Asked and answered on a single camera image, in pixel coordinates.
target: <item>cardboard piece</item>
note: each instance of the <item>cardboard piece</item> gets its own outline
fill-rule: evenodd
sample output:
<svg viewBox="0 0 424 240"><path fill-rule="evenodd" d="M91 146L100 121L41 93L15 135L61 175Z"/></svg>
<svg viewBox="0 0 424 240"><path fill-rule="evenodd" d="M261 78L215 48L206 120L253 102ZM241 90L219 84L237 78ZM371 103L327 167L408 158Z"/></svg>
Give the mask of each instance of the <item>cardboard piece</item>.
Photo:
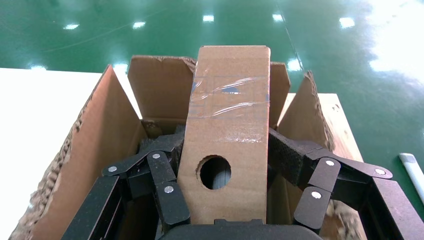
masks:
<svg viewBox="0 0 424 240"><path fill-rule="evenodd" d="M269 76L265 46L200 48L177 179L192 224L265 220ZM208 156L229 163L220 189L202 183Z"/></svg>

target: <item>metal rivet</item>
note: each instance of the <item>metal rivet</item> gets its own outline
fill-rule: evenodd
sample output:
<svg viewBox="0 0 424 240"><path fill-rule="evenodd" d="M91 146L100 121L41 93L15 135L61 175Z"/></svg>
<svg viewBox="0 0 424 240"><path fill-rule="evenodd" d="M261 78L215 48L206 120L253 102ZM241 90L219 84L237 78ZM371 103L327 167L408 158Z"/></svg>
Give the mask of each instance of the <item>metal rivet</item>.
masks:
<svg viewBox="0 0 424 240"><path fill-rule="evenodd" d="M334 166L334 162L333 161L327 160L327 161L325 161L325 163L327 165L329 165L329 166Z"/></svg>
<svg viewBox="0 0 424 240"><path fill-rule="evenodd" d="M174 191L174 188L172 186L166 186L165 187L165 193L170 194Z"/></svg>
<svg viewBox="0 0 424 240"><path fill-rule="evenodd" d="M112 172L115 172L117 169L118 168L116 166L111 166L107 170L112 173Z"/></svg>
<svg viewBox="0 0 424 240"><path fill-rule="evenodd" d="M312 197L314 197L316 199L320 199L321 198L321 193L319 193L317 191L313 191L310 194L312 195Z"/></svg>
<svg viewBox="0 0 424 240"><path fill-rule="evenodd" d="M376 169L375 169L375 172L376 172L376 173L378 173L378 174L380 174L380 175L384 175L384 174L386 174L386 172L385 172L385 171L383 171L383 170L381 170L381 169L378 169L378 168L376 168Z"/></svg>

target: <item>clear tape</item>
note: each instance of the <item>clear tape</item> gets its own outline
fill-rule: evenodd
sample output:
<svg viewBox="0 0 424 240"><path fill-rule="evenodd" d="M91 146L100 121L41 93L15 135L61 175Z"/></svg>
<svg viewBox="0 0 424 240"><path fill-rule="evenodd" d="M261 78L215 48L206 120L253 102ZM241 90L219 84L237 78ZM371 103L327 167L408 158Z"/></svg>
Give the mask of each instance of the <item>clear tape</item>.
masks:
<svg viewBox="0 0 424 240"><path fill-rule="evenodd" d="M223 114L223 113L226 113L226 112L229 112L229 111L231 111L231 110L235 110L235 109L239 109L239 108L245 108L245 107L251 107L251 106L253 106L253 105L256 105L256 104L268 104L270 101L260 101L260 102L241 102L241 103L239 103L239 104L236 104L236 105L232 105L232 106L229 106L229 107L226 107L226 108L223 108L223 109L221 109L221 110L219 110L219 111L216 111L216 112L214 112L213 114L211 114L211 115L207 115L207 116L201 116L200 118L210 118L210 117L214 117L214 116L218 116L218 115L220 115L220 114Z"/></svg>
<svg viewBox="0 0 424 240"><path fill-rule="evenodd" d="M211 92L207 92L204 95L201 95L201 96L198 96L198 97L191 96L190 101L191 102L196 102L196 101L203 100L203 99L205 99L205 98L207 98L207 97L215 94L218 91L222 91L223 94L234 94L234 95L237 95L237 94L240 94L240 92L238 92L238 91L223 91L223 90L232 89L232 88L235 88L235 87L239 87L239 86L242 86L242 85L245 85L245 84L248 84L248 83L252 83L252 82L258 81L258 80L263 80L264 77L265 76L255 76L255 77L246 77L246 78L238 79L238 80L236 80L233 83L226 84L226 85L220 86L220 87L216 87ZM195 80L200 79L200 80L199 81L193 81L193 86L192 86L192 89L191 89L191 93L193 93L196 88L200 87L200 85L204 81L203 80L204 79L203 77L195 77L194 79Z"/></svg>

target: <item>torn cardboard edge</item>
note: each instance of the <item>torn cardboard edge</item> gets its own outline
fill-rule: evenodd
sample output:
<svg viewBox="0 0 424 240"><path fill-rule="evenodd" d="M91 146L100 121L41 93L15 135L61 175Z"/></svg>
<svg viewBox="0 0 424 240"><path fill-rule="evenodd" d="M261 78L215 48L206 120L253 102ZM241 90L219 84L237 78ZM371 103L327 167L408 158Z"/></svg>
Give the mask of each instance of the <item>torn cardboard edge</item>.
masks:
<svg viewBox="0 0 424 240"><path fill-rule="evenodd" d="M305 73L296 96L278 125L278 132L292 140L313 141L331 152L335 149L311 71Z"/></svg>
<svg viewBox="0 0 424 240"><path fill-rule="evenodd" d="M89 102L92 100L93 94L99 86L99 83L105 75L107 69L108 68L106 68L106 70L103 72L100 79L94 86L93 91L91 92L90 96L88 97L87 101L79 112L76 121L70 128L68 135L63 141L59 152L56 154L54 159L51 161L50 165L45 170L41 181L38 183L37 190L31 194L29 206L23 216L20 218L16 228L11 233L9 240L31 239L31 230L33 229L34 225L49 210L49 203L51 203L52 201L51 196L53 195L53 189L55 188L56 181L58 180L59 172L61 171L63 164L67 162L70 158L73 132L78 132L80 130L80 127L83 124L84 112Z"/></svg>

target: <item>cardboard box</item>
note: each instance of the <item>cardboard box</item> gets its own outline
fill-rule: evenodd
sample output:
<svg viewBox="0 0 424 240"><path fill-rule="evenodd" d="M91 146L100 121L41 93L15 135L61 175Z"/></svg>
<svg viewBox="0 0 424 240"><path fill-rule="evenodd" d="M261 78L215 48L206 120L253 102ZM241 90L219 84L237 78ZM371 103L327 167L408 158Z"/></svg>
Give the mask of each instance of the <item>cardboard box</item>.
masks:
<svg viewBox="0 0 424 240"><path fill-rule="evenodd" d="M266 220L269 84L268 47L200 48L177 180L192 224Z"/></svg>
<svg viewBox="0 0 424 240"><path fill-rule="evenodd" d="M142 121L113 68L108 66L31 196L31 208L19 221L11 239L60 239L103 168L134 155L143 138L172 134L177 124L184 124L189 113L195 66L196 61L188 57L134 56L131 59L128 79ZM283 63L270 64L269 84L269 126L277 128L290 88ZM314 95L318 99L316 92L310 85L303 84L301 88L308 94L297 94L297 104L289 108L298 108L303 113L296 115L297 111L293 111L291 119L308 118L325 128L322 114L317 112L319 102L308 101ZM307 100L305 103L309 106L302 105L302 99ZM143 203L139 205L140 212L132 213L146 216Z"/></svg>

